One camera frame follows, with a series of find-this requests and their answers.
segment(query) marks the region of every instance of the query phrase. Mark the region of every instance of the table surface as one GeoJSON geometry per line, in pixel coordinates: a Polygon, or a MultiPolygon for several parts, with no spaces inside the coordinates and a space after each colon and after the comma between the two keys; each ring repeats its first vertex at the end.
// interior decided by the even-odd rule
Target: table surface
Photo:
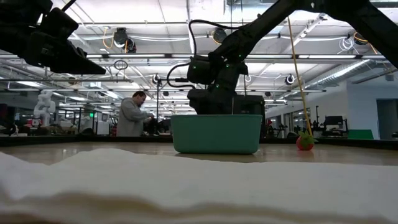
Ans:
{"type": "Polygon", "coordinates": [[[261,144],[253,155],[179,154],[171,143],[74,142],[31,146],[1,147],[0,152],[28,162],[53,164],[81,151],[122,149],[148,155],[165,155],[230,162],[332,162],[398,166],[398,151],[359,147],[316,145],[312,151],[298,151],[294,144],[261,144]]]}

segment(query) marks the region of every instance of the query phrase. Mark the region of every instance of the man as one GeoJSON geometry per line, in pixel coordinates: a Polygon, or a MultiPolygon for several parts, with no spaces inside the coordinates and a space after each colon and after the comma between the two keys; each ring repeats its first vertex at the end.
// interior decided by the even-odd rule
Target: man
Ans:
{"type": "Polygon", "coordinates": [[[139,137],[144,129],[144,120],[154,115],[142,112],[140,107],[145,102],[143,91],[133,94],[132,98],[122,100],[118,121],[118,137],[139,137]]]}

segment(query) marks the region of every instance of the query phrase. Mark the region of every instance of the white robot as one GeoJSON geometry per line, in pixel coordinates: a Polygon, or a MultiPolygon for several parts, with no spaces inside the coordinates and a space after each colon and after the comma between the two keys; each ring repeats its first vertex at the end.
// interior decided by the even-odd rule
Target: white robot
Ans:
{"type": "Polygon", "coordinates": [[[43,90],[38,96],[38,102],[33,110],[33,126],[40,124],[40,117],[43,117],[43,126],[50,125],[50,113],[55,112],[55,102],[51,101],[52,91],[43,90]]]}

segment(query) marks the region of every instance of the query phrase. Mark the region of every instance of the security camera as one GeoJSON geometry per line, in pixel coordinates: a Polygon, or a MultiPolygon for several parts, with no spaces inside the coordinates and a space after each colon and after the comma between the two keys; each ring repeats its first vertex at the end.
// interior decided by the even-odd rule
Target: security camera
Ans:
{"type": "Polygon", "coordinates": [[[288,77],[285,78],[285,84],[286,85],[292,85],[294,83],[294,76],[290,74],[288,77]]]}

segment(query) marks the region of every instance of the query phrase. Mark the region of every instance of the ceiling light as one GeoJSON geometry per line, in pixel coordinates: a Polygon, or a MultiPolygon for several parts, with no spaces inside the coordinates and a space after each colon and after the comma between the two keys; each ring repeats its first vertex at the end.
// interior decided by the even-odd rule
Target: ceiling light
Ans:
{"type": "Polygon", "coordinates": [[[62,89],[62,90],[48,89],[47,91],[75,91],[75,90],[74,89],[62,89]]]}
{"type": "Polygon", "coordinates": [[[273,58],[273,59],[290,59],[292,58],[292,55],[248,55],[246,58],[261,58],[261,59],[267,59],[267,58],[273,58]]]}
{"type": "Polygon", "coordinates": [[[87,55],[87,58],[102,58],[102,55],[92,54],[92,55],[87,55]]]}
{"type": "Polygon", "coordinates": [[[8,91],[40,91],[37,89],[7,89],[8,91]]]}
{"type": "Polygon", "coordinates": [[[264,100],[265,102],[286,102],[286,100],[264,100]]]}
{"type": "Polygon", "coordinates": [[[137,89],[139,88],[139,85],[137,83],[135,83],[135,82],[132,82],[131,85],[132,85],[133,88],[137,88],[137,89]]]}
{"type": "Polygon", "coordinates": [[[299,59],[352,59],[357,55],[299,55],[299,59]]]}
{"type": "Polygon", "coordinates": [[[114,99],[119,99],[119,96],[117,94],[115,94],[114,92],[112,92],[112,91],[106,91],[104,93],[107,94],[108,96],[114,98],[114,99]]]}
{"type": "Polygon", "coordinates": [[[31,87],[41,87],[41,85],[39,85],[36,82],[18,82],[19,84],[23,84],[23,85],[27,85],[27,86],[31,86],[31,87]]]}
{"type": "Polygon", "coordinates": [[[105,51],[107,54],[109,54],[109,52],[106,49],[100,49],[100,51],[105,51]]]}
{"type": "Polygon", "coordinates": [[[183,101],[189,101],[189,100],[188,99],[159,99],[159,102],[166,102],[166,101],[183,102],[183,101]]]}
{"type": "MultiPolygon", "coordinates": [[[[207,57],[207,54],[198,54],[198,55],[199,55],[199,56],[202,56],[202,57],[207,57]]],[[[184,59],[184,58],[193,57],[193,54],[172,54],[171,57],[172,57],[172,58],[184,59]]]]}
{"type": "Polygon", "coordinates": [[[383,55],[363,55],[362,59],[386,59],[383,55]]]}
{"type": "Polygon", "coordinates": [[[164,58],[164,54],[111,54],[109,58],[164,58]]]}
{"type": "Polygon", "coordinates": [[[59,93],[52,93],[52,94],[54,94],[55,96],[65,97],[64,95],[61,95],[59,93]]]}
{"type": "Polygon", "coordinates": [[[69,98],[73,99],[73,100],[77,100],[77,101],[86,101],[86,98],[83,97],[77,97],[77,96],[69,96],[69,98]]]}
{"type": "Polygon", "coordinates": [[[286,106],[287,103],[266,103],[266,106],[286,106]]]}

